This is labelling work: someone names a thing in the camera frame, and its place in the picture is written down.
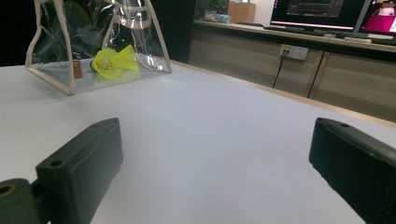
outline wall outlet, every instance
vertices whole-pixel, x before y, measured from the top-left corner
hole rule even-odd
[[[284,45],[280,47],[280,52],[279,55],[282,56],[284,53],[284,50],[286,50],[288,53],[286,54],[287,58],[293,58],[297,60],[302,60],[304,61],[306,58],[306,55],[308,54],[308,49],[307,48],[302,48],[302,47],[295,47],[292,45]]]

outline clear plastic bag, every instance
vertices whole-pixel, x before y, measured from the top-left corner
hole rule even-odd
[[[26,69],[68,95],[171,73],[149,0],[35,0]]]

